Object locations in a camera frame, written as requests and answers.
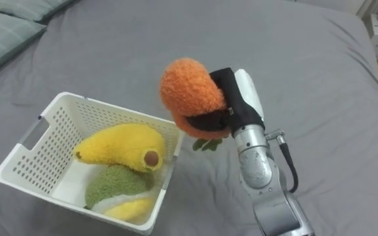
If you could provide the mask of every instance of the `orange fuzzy fabric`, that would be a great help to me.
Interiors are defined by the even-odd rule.
[[[176,125],[188,135],[206,140],[230,134],[230,129],[208,132],[192,127],[185,117],[225,109],[222,91],[196,60],[181,58],[169,64],[161,78],[160,96]]]

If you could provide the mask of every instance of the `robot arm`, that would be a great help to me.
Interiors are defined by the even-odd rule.
[[[265,134],[263,109],[255,86],[244,70],[230,68],[210,73],[222,90],[228,106],[228,125],[236,141],[240,160],[240,182],[253,202],[253,211],[263,236],[314,235],[296,198],[297,174],[293,168],[284,133]],[[295,186],[286,189],[285,177],[270,152],[268,141],[277,139],[295,176]]]

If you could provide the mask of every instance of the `plush toy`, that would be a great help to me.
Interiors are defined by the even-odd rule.
[[[161,77],[159,93],[176,125],[199,138],[194,150],[215,151],[222,138],[230,134],[222,91],[198,61],[181,58],[170,63]]]
[[[98,131],[78,144],[73,152],[83,163],[121,164],[139,172],[150,172],[163,164],[165,141],[148,125],[122,124]]]
[[[154,171],[161,168],[165,141],[143,124],[105,128],[84,139],[73,150],[82,163],[108,165],[85,190],[85,208],[138,222],[156,201]]]
[[[92,180],[85,191],[87,208],[127,222],[150,212],[155,203],[152,173],[112,165]]]

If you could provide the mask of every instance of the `avocado plush toy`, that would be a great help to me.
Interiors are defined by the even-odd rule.
[[[79,143],[73,152],[83,163],[119,164],[150,172],[163,164],[165,141],[148,125],[129,123],[96,132]]]
[[[132,222],[149,213],[155,203],[152,173],[112,165],[92,180],[85,191],[87,208]]]
[[[73,150],[82,163],[108,165],[85,190],[87,209],[137,222],[156,201],[154,171],[161,168],[165,141],[143,124],[105,128],[81,141]]]

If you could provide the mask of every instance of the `yellow plush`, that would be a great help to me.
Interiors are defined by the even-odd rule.
[[[104,215],[117,218],[119,220],[137,220],[154,207],[155,200],[149,197],[136,199],[122,205],[115,206],[104,212]]]
[[[163,164],[165,141],[148,125],[122,124],[84,139],[73,153],[83,163],[118,164],[138,172],[150,172]]]

